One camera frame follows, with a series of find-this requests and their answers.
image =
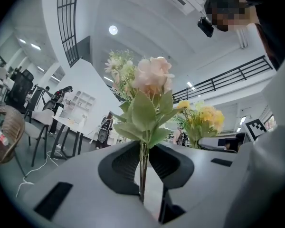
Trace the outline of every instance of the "bottle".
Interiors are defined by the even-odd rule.
[[[3,143],[4,146],[9,144],[9,140],[7,137],[4,136],[4,134],[0,130],[0,141]]]

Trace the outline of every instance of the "black railing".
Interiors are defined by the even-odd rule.
[[[79,60],[76,41],[77,0],[57,0],[57,15],[61,42],[70,67]]]
[[[273,68],[267,62],[265,56],[258,57],[250,62],[238,66],[232,70],[222,73],[218,76],[205,80],[201,83],[183,89],[174,93],[173,103],[178,103],[180,100],[188,100],[193,97],[199,97],[202,94],[217,91],[220,88],[234,84],[236,82],[247,80],[248,78],[261,74]]]
[[[113,87],[107,85],[109,87],[109,89],[112,91],[112,93],[114,94],[114,96],[120,101],[120,102],[125,102],[125,99],[121,98],[117,93],[116,90],[113,89]]]

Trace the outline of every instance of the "yellow flower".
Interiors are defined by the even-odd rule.
[[[198,101],[197,103],[194,103],[195,109],[199,112],[201,108],[205,105],[204,101]]]
[[[223,129],[224,120],[225,120],[225,117],[223,113],[221,111],[216,111],[213,125],[214,125],[214,128],[218,131],[218,133],[221,132]]]
[[[203,121],[209,121],[210,125],[215,122],[216,110],[213,106],[204,106],[199,111],[199,116]]]
[[[190,109],[190,103],[189,101],[180,101],[176,108],[177,109],[180,109],[180,108]]]

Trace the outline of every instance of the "flower bouquet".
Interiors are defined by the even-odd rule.
[[[198,141],[203,137],[214,137],[222,131],[225,117],[213,106],[205,105],[203,101],[194,104],[195,110],[190,109],[189,101],[180,101],[177,108],[182,110],[183,117],[177,115],[178,121],[188,133],[192,148],[199,149]]]
[[[114,129],[122,136],[140,141],[140,197],[144,200],[149,150],[164,140],[170,130],[160,128],[181,108],[173,109],[171,64],[163,57],[142,59],[133,65],[129,51],[111,52],[106,72],[113,77],[113,88],[125,99],[122,115]]]

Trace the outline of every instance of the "wicker chair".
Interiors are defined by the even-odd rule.
[[[0,114],[5,115],[1,130],[10,141],[8,146],[4,146],[0,141],[0,163],[9,162],[15,156],[23,175],[25,176],[16,153],[14,152],[17,143],[24,133],[25,121],[19,111],[8,105],[0,105]]]

